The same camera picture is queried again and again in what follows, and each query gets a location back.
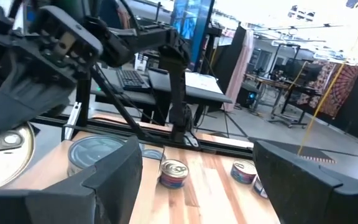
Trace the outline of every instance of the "blue screen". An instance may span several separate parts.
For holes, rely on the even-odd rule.
[[[209,21],[208,12],[212,0],[176,0],[173,5],[171,25],[188,41],[191,47],[190,69],[194,69],[200,57],[200,45]]]
[[[28,22],[33,22],[34,19],[35,19],[35,13],[34,13],[34,11],[32,10],[32,7],[31,7],[31,6],[27,6],[26,12],[27,12],[27,14],[25,15],[25,19],[26,19]]]

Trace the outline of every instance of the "white paper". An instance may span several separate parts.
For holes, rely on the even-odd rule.
[[[186,72],[186,86],[223,94],[216,81],[211,75]]]

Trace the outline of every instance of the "computer tower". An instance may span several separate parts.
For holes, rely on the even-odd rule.
[[[251,108],[255,103],[258,92],[259,90],[256,87],[243,83],[237,96],[236,103],[239,103],[243,108]]]

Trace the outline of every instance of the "keyboard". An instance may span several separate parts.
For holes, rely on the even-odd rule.
[[[141,75],[133,70],[118,70],[118,80],[124,90],[149,92],[150,86],[146,83]]]

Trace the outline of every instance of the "can lid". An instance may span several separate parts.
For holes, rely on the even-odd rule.
[[[167,159],[161,163],[161,171],[170,177],[185,178],[189,173],[189,168],[178,160]]]
[[[123,145],[124,141],[113,136],[90,136],[70,146],[68,159],[73,165],[85,169]]]
[[[255,165],[249,161],[239,159],[233,162],[233,166],[242,173],[256,175]]]
[[[165,156],[162,152],[155,149],[144,149],[142,151],[142,156],[149,159],[165,160]]]

